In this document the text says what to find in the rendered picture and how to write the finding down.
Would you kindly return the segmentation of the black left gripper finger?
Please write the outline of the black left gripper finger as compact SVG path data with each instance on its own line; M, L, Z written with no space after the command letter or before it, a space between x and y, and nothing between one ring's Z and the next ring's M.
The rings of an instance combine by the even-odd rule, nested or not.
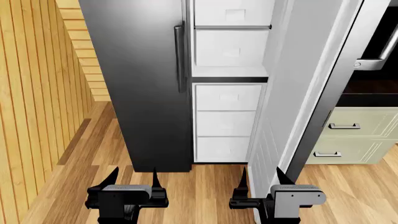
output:
M156 168L153 169L152 188L160 188L160 189L162 188L157 176Z
M106 187L109 185L113 185L116 183L116 180L118 178L118 172L119 172L119 168L116 167L111 173L110 175L107 176L107 178L105 178L102 183L100 183L100 187Z

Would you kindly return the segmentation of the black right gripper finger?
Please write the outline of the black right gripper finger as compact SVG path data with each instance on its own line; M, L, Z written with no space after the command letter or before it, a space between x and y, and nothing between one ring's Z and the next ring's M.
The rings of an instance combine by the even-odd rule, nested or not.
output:
M248 189L247 171L246 171L245 167L243 167L243 173L242 173L242 177L241 177L241 180L239 182L238 188L239 189Z
M295 185L295 182L290 180L279 167L276 167L276 172L280 185Z

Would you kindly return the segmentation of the white-lined steel fridge door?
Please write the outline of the white-lined steel fridge door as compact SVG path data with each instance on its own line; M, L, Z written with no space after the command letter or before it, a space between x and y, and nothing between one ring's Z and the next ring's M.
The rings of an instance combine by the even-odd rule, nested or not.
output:
M251 196L286 171L363 0L275 0L261 95L248 152Z

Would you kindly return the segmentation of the white fridge drawer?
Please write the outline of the white fridge drawer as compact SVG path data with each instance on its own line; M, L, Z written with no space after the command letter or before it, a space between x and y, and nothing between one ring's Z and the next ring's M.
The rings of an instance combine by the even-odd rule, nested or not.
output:
M262 85L196 85L199 111L254 111Z
M197 30L196 64L201 67L255 67L262 64L266 30Z
M250 138L197 138L197 162L247 162Z
M194 0L196 26L269 26L275 0Z

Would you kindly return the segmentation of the dark grey fridge door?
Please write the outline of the dark grey fridge door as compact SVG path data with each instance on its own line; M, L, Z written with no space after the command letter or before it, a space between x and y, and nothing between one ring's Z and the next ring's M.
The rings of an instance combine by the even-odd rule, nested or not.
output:
M79 3L134 170L189 172L190 95L178 92L174 37L186 0Z

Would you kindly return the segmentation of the pale green cabinet drawer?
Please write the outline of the pale green cabinet drawer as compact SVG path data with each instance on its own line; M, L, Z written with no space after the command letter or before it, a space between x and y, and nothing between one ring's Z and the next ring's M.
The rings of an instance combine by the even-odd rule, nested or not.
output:
M320 138L306 164L377 164L398 143L396 139ZM341 157L315 157L313 153L341 152Z
M330 129L328 125L360 124L360 129ZM321 133L323 138L398 139L398 108L335 108Z

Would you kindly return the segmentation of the black built-in oven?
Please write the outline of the black built-in oven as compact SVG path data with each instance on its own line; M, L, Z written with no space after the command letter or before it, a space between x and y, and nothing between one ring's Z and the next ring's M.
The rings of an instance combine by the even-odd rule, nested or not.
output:
M378 58L398 25L398 0L389 0L359 59ZM337 107L398 107L398 44L381 70L354 70Z

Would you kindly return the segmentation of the metal fridge shelf rail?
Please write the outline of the metal fridge shelf rail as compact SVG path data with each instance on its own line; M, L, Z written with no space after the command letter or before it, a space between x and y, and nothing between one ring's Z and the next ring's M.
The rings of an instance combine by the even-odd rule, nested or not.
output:
M268 30L272 29L269 26L195 26L195 29L200 30Z

